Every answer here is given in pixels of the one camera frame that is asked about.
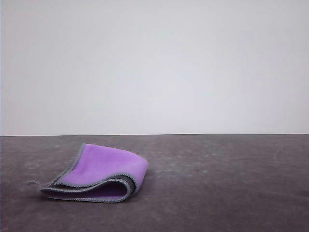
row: microfiber cloth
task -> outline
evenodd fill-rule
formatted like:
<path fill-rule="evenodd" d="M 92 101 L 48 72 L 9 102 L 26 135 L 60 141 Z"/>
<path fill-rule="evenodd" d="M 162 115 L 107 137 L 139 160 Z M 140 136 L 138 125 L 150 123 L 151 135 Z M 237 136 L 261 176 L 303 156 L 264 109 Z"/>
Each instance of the microfiber cloth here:
<path fill-rule="evenodd" d="M 83 144 L 73 164 L 40 190 L 53 199 L 116 203 L 140 189 L 147 167 L 132 152 Z"/>

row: purple microfiber towel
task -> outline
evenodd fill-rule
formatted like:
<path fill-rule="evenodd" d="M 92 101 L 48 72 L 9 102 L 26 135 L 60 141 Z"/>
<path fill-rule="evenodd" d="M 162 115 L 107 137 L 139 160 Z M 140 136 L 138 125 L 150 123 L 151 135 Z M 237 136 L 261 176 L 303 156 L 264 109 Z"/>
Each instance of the purple microfiber towel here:
<path fill-rule="evenodd" d="M 132 152 L 83 144 L 73 164 L 40 190 L 53 199 L 116 203 L 140 189 L 147 167 Z"/>

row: purple cloth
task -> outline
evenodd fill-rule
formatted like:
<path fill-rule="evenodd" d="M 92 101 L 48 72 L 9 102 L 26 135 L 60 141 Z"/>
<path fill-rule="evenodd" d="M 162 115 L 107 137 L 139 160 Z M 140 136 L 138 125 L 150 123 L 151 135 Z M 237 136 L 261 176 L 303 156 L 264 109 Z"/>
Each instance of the purple cloth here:
<path fill-rule="evenodd" d="M 41 191 L 61 200 L 120 202 L 140 189 L 147 167 L 132 152 L 83 144 L 73 164 Z"/>

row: dark gray surface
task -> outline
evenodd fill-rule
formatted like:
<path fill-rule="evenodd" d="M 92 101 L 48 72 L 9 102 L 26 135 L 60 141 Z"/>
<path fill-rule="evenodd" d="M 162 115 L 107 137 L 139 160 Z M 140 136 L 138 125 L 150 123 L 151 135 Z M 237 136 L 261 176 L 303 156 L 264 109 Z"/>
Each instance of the dark gray surface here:
<path fill-rule="evenodd" d="M 81 143 L 150 163 L 123 203 L 48 200 L 37 185 L 70 165 Z M 1 138 L 2 232 L 307 232 L 309 135 Z"/>

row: gray stitched edge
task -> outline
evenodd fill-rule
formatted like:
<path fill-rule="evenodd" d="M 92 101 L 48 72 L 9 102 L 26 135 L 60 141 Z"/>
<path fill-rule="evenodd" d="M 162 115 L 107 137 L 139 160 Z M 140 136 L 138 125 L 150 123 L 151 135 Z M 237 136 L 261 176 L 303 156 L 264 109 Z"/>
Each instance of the gray stitched edge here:
<path fill-rule="evenodd" d="M 99 180 L 99 181 L 96 181 L 96 182 L 93 182 L 93 183 L 90 183 L 90 184 L 86 184 L 86 185 L 75 185 L 75 184 L 71 184 L 70 182 L 67 182 L 67 181 L 56 181 L 54 183 L 54 185 L 65 185 L 65 186 L 75 187 L 75 188 L 85 188 L 85 187 L 90 187 L 90 186 L 93 186 L 93 185 L 100 184 L 100 183 L 102 183 L 102 182 L 104 182 L 104 181 L 106 181 L 110 178 L 115 178 L 119 175 L 125 175 L 125 176 L 129 177 L 130 179 L 132 179 L 132 181 L 135 184 L 135 191 L 132 194 L 135 194 L 140 189 L 140 186 L 138 186 L 136 179 L 133 176 L 131 176 L 130 174 L 127 174 L 127 173 L 116 173 L 116 174 L 113 174 L 113 175 L 109 175 L 108 177 L 106 177 L 102 180 Z"/>
<path fill-rule="evenodd" d="M 126 189 L 127 189 L 127 192 L 126 192 L 126 195 L 123 196 L 123 197 L 120 197 L 120 198 L 116 198 L 115 200 L 108 200 L 108 198 L 58 198 L 58 197 L 51 197 L 51 196 L 48 196 L 48 198 L 51 198 L 51 199 L 58 199 L 58 200 L 67 200 L 67 201 L 86 201 L 86 202 L 101 202 L 101 203 L 116 203 L 116 202 L 121 202 L 123 200 L 125 200 L 126 198 L 128 198 L 130 196 L 130 186 L 129 184 L 124 181 L 124 180 L 121 180 L 121 179 L 114 179 L 112 182 L 119 182 L 121 184 L 123 184 Z"/>

